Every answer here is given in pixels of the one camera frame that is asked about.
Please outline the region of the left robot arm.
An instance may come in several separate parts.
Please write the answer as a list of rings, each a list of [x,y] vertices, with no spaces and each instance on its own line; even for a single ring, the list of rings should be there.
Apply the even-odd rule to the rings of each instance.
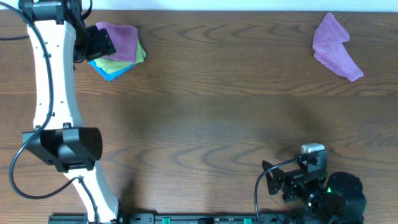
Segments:
[[[28,25],[37,88],[34,129],[22,135],[23,147],[75,186],[87,211],[83,223],[121,223],[119,200],[100,164],[101,133],[83,124],[74,76],[77,62],[115,53],[111,38],[85,25],[80,1],[25,0],[18,7]]]

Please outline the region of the purple cloth with tag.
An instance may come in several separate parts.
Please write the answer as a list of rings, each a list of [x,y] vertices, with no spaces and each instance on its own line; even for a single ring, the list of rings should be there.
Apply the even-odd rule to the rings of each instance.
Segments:
[[[108,22],[97,22],[97,28],[106,29],[116,52],[105,58],[123,62],[136,61],[137,29],[133,26],[117,26]]]

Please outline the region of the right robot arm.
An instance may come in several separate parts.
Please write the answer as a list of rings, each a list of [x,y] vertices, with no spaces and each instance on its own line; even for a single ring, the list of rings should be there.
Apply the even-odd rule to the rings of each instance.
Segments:
[[[282,191],[285,202],[301,201],[307,213],[321,223],[363,223],[366,197],[353,174],[327,176],[326,162],[292,159],[273,165],[262,161],[270,195]]]

